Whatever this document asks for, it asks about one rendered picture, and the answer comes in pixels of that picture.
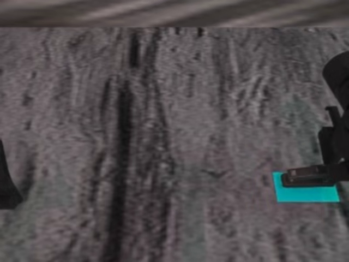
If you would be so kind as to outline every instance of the dark object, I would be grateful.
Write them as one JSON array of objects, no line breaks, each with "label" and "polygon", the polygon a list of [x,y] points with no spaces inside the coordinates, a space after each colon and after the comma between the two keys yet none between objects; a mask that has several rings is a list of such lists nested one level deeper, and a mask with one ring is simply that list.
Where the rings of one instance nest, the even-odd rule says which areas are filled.
[{"label": "dark object", "polygon": [[21,202],[23,198],[10,177],[4,146],[0,140],[0,209],[14,209]]},{"label": "dark object", "polygon": [[323,164],[290,169],[281,177],[284,187],[324,187],[349,181],[349,52],[332,58],[322,76],[343,108],[342,118],[336,106],[328,106],[332,127],[318,133]]}]

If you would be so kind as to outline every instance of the turquoise mat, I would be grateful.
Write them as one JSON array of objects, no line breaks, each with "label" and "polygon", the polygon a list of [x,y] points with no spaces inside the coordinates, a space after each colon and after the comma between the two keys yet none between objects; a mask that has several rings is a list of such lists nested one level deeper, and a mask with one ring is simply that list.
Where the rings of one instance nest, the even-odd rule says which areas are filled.
[{"label": "turquoise mat", "polygon": [[328,203],[340,201],[336,185],[332,187],[285,188],[282,186],[281,175],[281,172],[273,172],[276,199],[279,203]]}]

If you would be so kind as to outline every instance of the cyan square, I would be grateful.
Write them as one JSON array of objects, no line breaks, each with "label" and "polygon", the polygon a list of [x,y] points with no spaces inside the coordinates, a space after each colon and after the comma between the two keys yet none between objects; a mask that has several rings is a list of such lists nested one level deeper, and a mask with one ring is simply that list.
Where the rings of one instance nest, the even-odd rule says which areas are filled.
[{"label": "cyan square", "polygon": [[339,202],[336,185],[332,187],[286,188],[281,182],[282,172],[273,172],[276,199],[279,203],[333,203]]}]

